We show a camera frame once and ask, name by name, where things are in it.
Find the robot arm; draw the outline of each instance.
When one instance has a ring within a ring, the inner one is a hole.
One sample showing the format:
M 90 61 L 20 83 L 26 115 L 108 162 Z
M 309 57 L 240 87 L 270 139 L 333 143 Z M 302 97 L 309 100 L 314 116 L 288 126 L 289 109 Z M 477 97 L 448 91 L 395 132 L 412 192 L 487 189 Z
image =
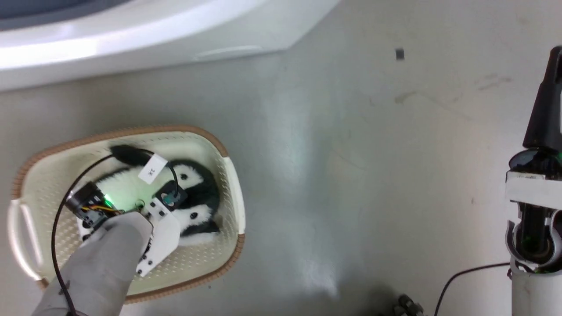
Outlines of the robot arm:
M 78 315 L 117 316 L 136 274 L 152 224 L 131 212 L 107 220 L 68 259 L 61 274 Z M 66 316 L 68 304 L 56 280 L 33 316 Z
M 562 315 L 562 47 L 555 47 L 523 141 L 509 162 L 506 198 L 519 207 L 508 223 L 513 316 Z

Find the laundry basket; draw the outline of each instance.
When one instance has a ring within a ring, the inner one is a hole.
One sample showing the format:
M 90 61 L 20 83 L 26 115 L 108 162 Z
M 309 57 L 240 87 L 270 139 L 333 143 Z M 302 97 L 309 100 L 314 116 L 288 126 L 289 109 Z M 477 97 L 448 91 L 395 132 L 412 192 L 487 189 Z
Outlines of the laundry basket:
M 144 278 L 135 277 L 126 302 L 134 303 L 201 285 L 223 275 L 240 255 L 246 226 L 242 191 L 225 147 L 211 133 L 196 127 L 150 127 L 121 130 L 50 148 L 33 156 L 13 183 L 8 210 L 10 246 L 21 268 L 41 288 L 55 277 L 51 259 L 51 232 L 57 207 L 73 180 L 89 165 L 109 154 L 112 145 L 130 144 L 172 160 L 190 158 L 209 168 L 219 185 L 217 223 L 220 234 L 198 246 L 178 247 Z M 96 177 L 123 166 L 110 159 L 87 177 Z M 35 260 L 22 237 L 23 218 Z M 56 234 L 56 252 L 62 265 L 81 244 L 76 217 L 65 209 Z

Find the black cable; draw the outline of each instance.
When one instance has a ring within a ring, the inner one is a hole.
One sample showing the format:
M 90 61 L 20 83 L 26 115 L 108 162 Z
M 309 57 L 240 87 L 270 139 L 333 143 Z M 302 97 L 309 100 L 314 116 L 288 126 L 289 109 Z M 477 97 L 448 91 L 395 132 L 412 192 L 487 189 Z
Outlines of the black cable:
M 149 151 L 149 150 L 142 149 L 142 151 L 148 152 L 151 155 L 154 154 L 152 151 Z M 70 293 L 68 291 L 68 288 L 65 285 L 65 281 L 62 279 L 61 271 L 58 267 L 57 254 L 56 254 L 56 251 L 55 251 L 55 237 L 56 237 L 56 234 L 57 234 L 58 219 L 61 216 L 62 208 L 65 206 L 66 199 L 68 198 L 70 192 L 76 186 L 78 181 L 80 181 L 82 179 L 82 177 L 84 177 L 86 175 L 86 173 L 88 173 L 90 170 L 92 170 L 95 166 L 99 165 L 100 163 L 102 163 L 102 162 L 104 162 L 107 159 L 112 158 L 112 157 L 113 157 L 113 154 L 107 155 L 107 156 L 99 159 L 98 161 L 94 162 L 92 165 L 87 167 L 86 170 L 84 170 L 80 175 L 78 175 L 78 177 L 70 185 L 70 188 L 68 189 L 68 191 L 66 191 L 64 197 L 62 198 L 62 201 L 61 201 L 60 205 L 58 206 L 57 214 L 55 214 L 55 221 L 53 222 L 53 232 L 51 234 L 51 257 L 53 259 L 53 266 L 55 268 L 55 275 L 57 276 L 58 284 L 61 286 L 62 293 L 65 295 L 66 303 L 69 307 L 68 315 L 71 315 L 71 316 L 78 316 L 78 315 L 76 314 L 76 308 L 74 307 L 74 303 L 72 302 L 72 298 L 70 297 Z M 170 164 L 167 164 L 167 166 L 168 166 L 168 168 L 170 168 L 170 171 L 172 172 L 172 175 L 174 177 L 174 181 L 176 183 L 176 192 L 179 193 L 178 176 L 176 175 L 174 168 Z
M 470 272 L 474 272 L 474 271 L 479 271 L 479 270 L 484 270 L 484 269 L 490 269 L 490 268 L 497 268 L 497 267 L 504 267 L 506 265 L 510 265 L 509 262 L 504 262 L 504 263 L 496 263 L 496 264 L 490 264 L 490 265 L 483 265 L 481 267 L 476 267 L 476 268 L 472 268 L 472 269 L 468 269 L 468 270 L 464 270 L 461 272 L 458 272 L 457 274 L 455 274 L 454 276 L 452 276 L 449 281 L 447 281 L 447 283 L 445 284 L 445 287 L 443 288 L 443 291 L 441 291 L 441 296 L 439 297 L 439 300 L 437 301 L 437 306 L 435 307 L 435 313 L 433 314 L 433 316 L 437 316 L 437 312 L 439 312 L 439 307 L 441 306 L 441 301 L 443 300 L 443 296 L 445 295 L 445 291 L 447 291 L 447 288 L 449 287 L 449 285 L 451 284 L 451 282 L 453 282 L 454 279 L 456 279 L 457 277 L 463 275 L 463 274 L 467 274 Z

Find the perforated basket wall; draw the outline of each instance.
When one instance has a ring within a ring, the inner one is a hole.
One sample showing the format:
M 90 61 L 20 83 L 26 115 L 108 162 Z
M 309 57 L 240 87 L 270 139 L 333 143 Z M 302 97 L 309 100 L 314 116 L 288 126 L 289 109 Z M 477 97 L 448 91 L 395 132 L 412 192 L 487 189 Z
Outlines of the perforated basket wall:
M 37 242 L 37 274 L 41 287 L 55 277 L 50 236 L 55 213 L 72 181 L 90 164 L 109 154 L 109 146 L 131 144 L 171 159 L 191 158 L 209 168 L 219 184 L 221 233 L 214 242 L 180 247 L 149 275 L 135 278 L 127 302 L 154 299 L 186 290 L 224 274 L 237 260 L 244 244 L 244 207 L 238 177 L 224 146 L 212 134 L 189 126 L 130 129 L 89 137 L 43 151 L 32 157 L 14 181 L 13 198 L 31 215 Z M 94 179 L 122 166 L 115 159 L 103 162 L 87 176 Z M 56 236 L 57 259 L 62 265 L 81 244 L 76 218 L 61 214 Z

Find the white plastic handle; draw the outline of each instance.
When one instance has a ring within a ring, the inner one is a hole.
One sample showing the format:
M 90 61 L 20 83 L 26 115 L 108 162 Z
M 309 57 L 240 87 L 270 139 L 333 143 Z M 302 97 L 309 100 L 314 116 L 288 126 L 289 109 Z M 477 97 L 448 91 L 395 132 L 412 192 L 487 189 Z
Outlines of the white plastic handle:
M 230 195 L 234 206 L 234 213 L 238 221 L 238 233 L 244 234 L 246 231 L 246 208 L 244 206 L 244 197 L 242 195 L 242 188 L 240 187 L 240 180 L 234 168 L 234 164 L 229 157 L 225 157 L 224 166 L 226 169 L 226 177 L 230 186 Z
M 20 205 L 20 200 L 10 201 L 10 207 L 8 208 L 8 240 L 10 240 L 10 247 L 17 263 L 20 265 L 21 269 L 34 280 L 39 281 L 42 277 L 37 272 L 35 264 L 31 263 L 28 252 L 25 250 L 25 246 L 22 244 L 22 238 L 20 234 L 20 218 L 21 215 L 25 218 L 25 223 L 29 232 L 29 237 L 31 240 L 31 245 L 34 248 L 35 258 L 40 264 L 41 253 L 38 245 L 37 235 L 35 234 L 35 229 L 33 227 L 33 220 L 29 214 L 29 210 L 26 209 L 25 205 Z

